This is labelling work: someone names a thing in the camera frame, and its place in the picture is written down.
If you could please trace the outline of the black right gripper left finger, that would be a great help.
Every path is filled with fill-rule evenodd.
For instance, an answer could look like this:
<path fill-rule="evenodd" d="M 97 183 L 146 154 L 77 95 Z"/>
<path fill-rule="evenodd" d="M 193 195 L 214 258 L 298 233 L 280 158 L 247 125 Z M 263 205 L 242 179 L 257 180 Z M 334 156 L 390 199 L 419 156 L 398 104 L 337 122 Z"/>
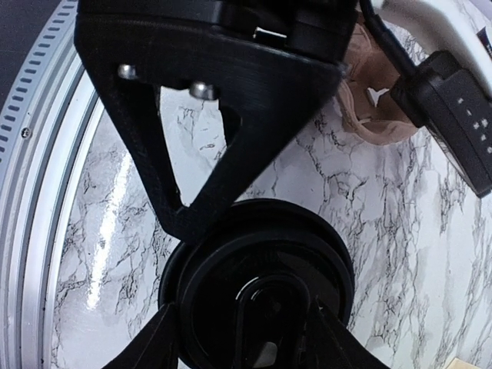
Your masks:
<path fill-rule="evenodd" d="M 128 346 L 104 369 L 178 367 L 178 319 L 174 304 L 164 304 Z"/>

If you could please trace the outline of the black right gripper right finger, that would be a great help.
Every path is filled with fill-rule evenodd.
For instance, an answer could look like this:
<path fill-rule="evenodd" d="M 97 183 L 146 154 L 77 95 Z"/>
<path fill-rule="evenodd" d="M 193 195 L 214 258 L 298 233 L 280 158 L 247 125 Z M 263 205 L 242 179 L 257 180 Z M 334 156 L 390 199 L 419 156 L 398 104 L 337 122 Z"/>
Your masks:
<path fill-rule="evenodd" d="M 307 368 L 384 368 L 320 300 L 306 320 Z"/>

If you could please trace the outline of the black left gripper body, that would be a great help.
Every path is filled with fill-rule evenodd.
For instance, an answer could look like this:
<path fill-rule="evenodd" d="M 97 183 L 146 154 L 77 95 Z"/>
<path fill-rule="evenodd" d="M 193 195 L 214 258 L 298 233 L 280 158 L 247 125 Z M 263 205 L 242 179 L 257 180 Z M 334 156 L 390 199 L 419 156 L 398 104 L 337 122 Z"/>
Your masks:
<path fill-rule="evenodd" d="M 198 22 L 331 62 L 347 51 L 355 6 L 355 1 L 80 1 L 78 11 Z"/>

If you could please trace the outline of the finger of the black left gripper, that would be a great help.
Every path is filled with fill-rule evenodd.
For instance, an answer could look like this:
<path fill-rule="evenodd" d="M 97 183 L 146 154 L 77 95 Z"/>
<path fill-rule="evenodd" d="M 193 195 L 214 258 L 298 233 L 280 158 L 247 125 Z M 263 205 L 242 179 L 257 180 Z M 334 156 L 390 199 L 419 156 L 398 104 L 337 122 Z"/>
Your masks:
<path fill-rule="evenodd" d="M 203 238 L 335 93 L 337 63 L 197 22 L 79 15 L 75 47 L 163 230 Z"/>

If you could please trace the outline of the black cup lid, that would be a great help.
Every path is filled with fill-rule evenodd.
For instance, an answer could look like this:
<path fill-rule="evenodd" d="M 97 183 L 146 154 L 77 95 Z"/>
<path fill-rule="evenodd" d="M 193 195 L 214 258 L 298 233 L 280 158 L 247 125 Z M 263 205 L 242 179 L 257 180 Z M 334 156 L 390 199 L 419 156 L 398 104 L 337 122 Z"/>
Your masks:
<path fill-rule="evenodd" d="M 311 305 L 347 324 L 354 269 L 319 215 L 241 201 L 201 241 L 174 249 L 158 302 L 177 308 L 178 356 L 189 368 L 304 368 Z"/>

